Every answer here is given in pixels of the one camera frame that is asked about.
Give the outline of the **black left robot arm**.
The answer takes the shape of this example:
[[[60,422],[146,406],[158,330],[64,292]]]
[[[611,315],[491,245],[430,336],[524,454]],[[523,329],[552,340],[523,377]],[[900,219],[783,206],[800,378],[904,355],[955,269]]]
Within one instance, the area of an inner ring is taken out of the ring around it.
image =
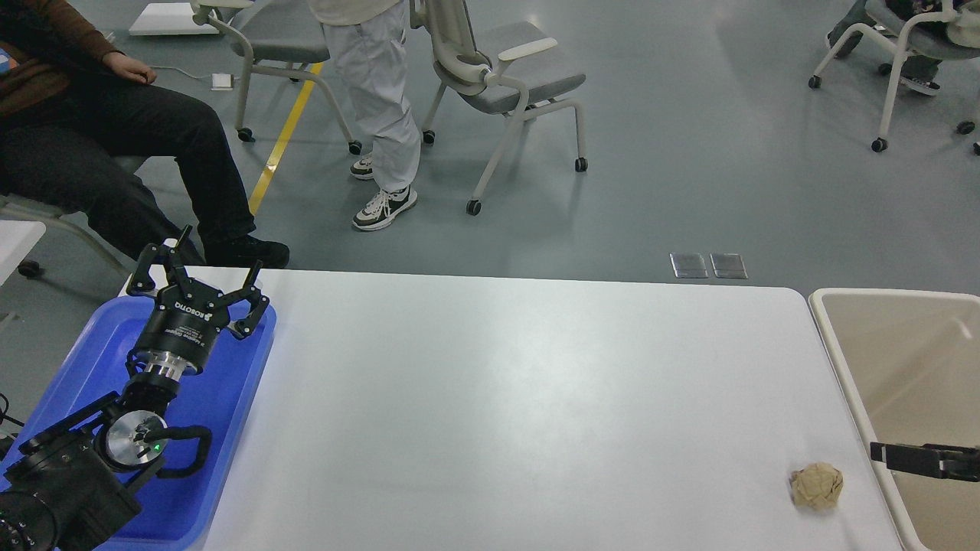
[[[242,341],[270,300],[252,262],[240,289],[223,292],[194,279],[181,258],[185,235],[149,244],[126,292],[153,300],[153,311],[126,354],[129,379],[36,433],[4,473],[4,550],[92,550],[141,513],[136,495],[152,479],[192,477],[205,467],[214,433],[172,425],[168,406],[182,377],[203,372],[221,332]]]

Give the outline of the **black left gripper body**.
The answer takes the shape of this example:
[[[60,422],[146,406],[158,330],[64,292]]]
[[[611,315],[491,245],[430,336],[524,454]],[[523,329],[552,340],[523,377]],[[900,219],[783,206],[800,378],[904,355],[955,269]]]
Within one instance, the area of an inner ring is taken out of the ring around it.
[[[162,287],[149,321],[127,355],[127,373],[163,377],[203,373],[218,335],[229,323],[228,304],[220,289],[203,282],[190,282],[187,290],[176,283]]]

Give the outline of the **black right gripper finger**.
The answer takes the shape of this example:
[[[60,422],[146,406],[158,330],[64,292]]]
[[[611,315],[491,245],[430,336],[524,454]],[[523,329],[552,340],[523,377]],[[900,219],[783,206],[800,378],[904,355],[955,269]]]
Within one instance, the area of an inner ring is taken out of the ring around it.
[[[882,461],[889,470],[900,473],[937,479],[955,479],[955,481],[979,481],[977,447],[871,442],[869,457],[873,461]]]

